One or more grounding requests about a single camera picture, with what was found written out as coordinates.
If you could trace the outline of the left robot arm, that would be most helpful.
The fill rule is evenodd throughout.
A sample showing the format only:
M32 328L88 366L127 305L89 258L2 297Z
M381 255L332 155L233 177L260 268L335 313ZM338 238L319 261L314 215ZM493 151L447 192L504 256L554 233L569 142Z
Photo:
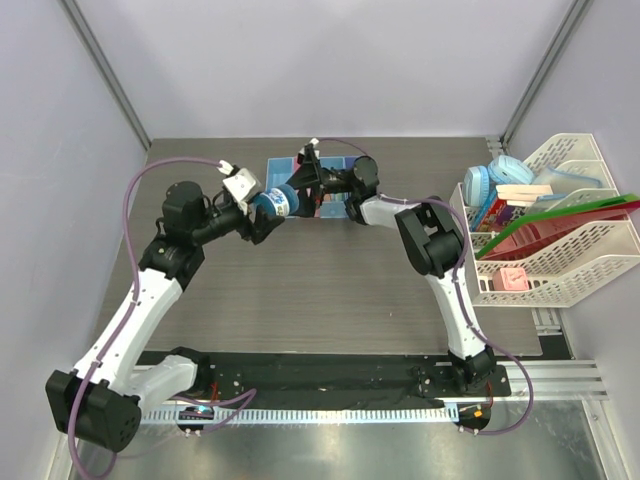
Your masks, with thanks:
M90 351L64 373L54 371L45 391L57 428L113 453L133 440L141 419L183 394L205 397L213 385L208 355L177 347L145 373L133 372L161 319L205 260L204 245L237 232L258 244L299 207L284 184L252 194L241 207L229 189L215 204L192 181L171 185L156 222L157 235L134 265L127 297Z

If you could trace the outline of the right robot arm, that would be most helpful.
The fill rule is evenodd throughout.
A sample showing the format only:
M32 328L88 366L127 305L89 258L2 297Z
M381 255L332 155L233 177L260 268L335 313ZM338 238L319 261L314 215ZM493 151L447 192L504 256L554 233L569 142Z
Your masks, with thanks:
M368 155L357 157L349 169L328 169L310 142L296 162L298 168L287 180L299 197L293 214L311 217L327 194L345 193L351 221L397 231L409 263L435 295L447 333L453 386L465 395L487 390L497 362L462 273L469 242L458 228L462 220L456 211L437 196L417 201L379 193L378 166Z

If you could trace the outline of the purple plastic box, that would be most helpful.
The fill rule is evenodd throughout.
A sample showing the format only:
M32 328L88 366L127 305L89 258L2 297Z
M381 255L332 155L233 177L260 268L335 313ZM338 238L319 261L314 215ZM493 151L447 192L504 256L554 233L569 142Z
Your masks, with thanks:
M344 168L349 170L354 167L355 160L357 156L345 156L344 157Z

